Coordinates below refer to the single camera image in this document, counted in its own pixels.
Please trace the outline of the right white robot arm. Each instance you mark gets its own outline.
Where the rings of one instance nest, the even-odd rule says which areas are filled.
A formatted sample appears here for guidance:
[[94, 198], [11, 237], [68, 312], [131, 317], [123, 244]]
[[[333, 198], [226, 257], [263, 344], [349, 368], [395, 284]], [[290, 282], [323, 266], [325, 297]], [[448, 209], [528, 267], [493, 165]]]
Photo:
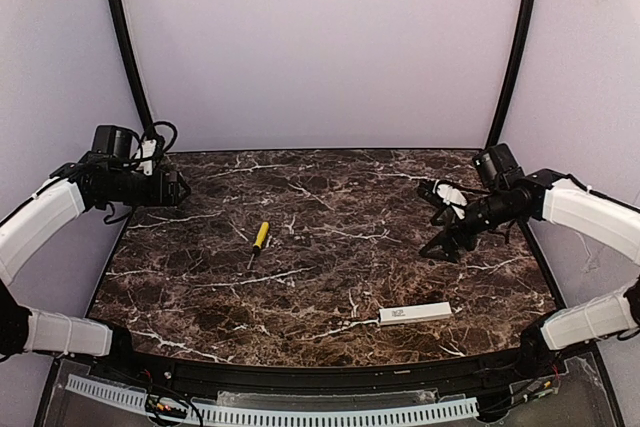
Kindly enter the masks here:
[[[423, 258], [456, 263], [477, 237], [500, 225], [535, 219], [567, 227], [639, 261], [639, 210], [582, 184], [571, 174], [542, 169], [525, 174], [509, 146], [491, 146], [472, 159], [483, 187], [469, 189], [447, 180], [422, 180], [419, 197], [435, 207], [430, 222], [440, 227], [419, 251]], [[639, 333], [639, 283], [571, 308], [545, 314], [520, 335], [515, 372], [532, 378], [568, 347]]]

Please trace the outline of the white remote control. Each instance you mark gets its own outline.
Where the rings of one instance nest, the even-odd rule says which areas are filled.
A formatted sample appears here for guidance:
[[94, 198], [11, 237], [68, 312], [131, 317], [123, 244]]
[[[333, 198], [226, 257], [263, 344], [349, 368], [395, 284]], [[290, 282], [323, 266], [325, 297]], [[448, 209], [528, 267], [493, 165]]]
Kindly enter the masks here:
[[397, 306], [379, 310], [379, 325], [392, 326], [448, 319], [453, 316], [449, 302]]

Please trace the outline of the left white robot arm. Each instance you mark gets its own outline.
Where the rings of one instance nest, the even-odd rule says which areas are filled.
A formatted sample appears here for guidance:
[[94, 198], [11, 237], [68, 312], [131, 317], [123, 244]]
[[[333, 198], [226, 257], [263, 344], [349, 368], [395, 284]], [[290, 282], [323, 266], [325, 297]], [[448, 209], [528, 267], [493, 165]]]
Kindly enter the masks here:
[[93, 210], [104, 223], [120, 222], [115, 207], [175, 207], [191, 189], [180, 172], [162, 160], [178, 130], [156, 133], [159, 122], [143, 133], [115, 126], [96, 128], [92, 147], [79, 161], [56, 169], [42, 186], [1, 221], [1, 359], [28, 352], [80, 354], [94, 358], [130, 356], [131, 333], [124, 327], [27, 307], [9, 291], [21, 268], [58, 231]]

